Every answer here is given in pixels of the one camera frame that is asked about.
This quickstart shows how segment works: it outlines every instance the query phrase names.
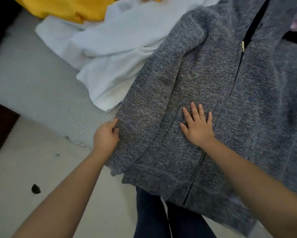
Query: dark jeans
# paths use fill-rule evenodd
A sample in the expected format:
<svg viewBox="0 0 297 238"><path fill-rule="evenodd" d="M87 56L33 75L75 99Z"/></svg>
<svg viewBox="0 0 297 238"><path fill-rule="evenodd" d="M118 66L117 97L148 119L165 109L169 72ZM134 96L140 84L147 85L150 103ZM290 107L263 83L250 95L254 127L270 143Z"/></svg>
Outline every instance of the dark jeans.
<svg viewBox="0 0 297 238"><path fill-rule="evenodd" d="M137 224L134 238L216 238L201 215L166 202L167 218L159 196L138 187L136 191Z"/></svg>

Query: white towel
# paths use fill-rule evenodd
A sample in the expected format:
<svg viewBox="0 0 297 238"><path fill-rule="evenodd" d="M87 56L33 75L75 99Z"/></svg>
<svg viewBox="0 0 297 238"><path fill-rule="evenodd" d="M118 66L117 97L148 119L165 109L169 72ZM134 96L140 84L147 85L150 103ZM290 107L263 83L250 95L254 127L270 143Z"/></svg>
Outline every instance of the white towel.
<svg viewBox="0 0 297 238"><path fill-rule="evenodd" d="M80 25L49 16L36 33L80 70L77 79L89 90L92 102L109 111L123 100L146 59L181 16L218 1L120 0L107 8L103 22Z"/></svg>

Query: knit fabric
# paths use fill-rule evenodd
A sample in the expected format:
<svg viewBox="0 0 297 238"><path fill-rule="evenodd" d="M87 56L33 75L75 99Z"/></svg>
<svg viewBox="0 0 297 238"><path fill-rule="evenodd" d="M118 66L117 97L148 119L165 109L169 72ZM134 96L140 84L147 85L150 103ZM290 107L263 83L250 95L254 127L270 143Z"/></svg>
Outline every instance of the knit fabric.
<svg viewBox="0 0 297 238"><path fill-rule="evenodd" d="M297 192L297 44L282 36L297 0L221 0L186 13L146 62L121 104L120 143L108 166L179 206L246 236L256 220L220 168L180 130L182 107L212 111L222 143Z"/></svg>

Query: white floor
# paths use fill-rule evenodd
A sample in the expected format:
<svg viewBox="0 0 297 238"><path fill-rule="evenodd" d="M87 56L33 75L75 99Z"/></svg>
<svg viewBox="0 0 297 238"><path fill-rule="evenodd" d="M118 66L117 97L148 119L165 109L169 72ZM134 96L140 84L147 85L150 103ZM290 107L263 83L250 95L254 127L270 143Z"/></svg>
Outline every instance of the white floor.
<svg viewBox="0 0 297 238"><path fill-rule="evenodd" d="M0 238L10 237L32 210L89 154L51 130L20 117L0 151ZM31 192L37 184L41 193ZM135 188L104 168L75 237L131 238ZM218 238L240 238L208 220ZM256 227L251 237L270 237Z"/></svg>

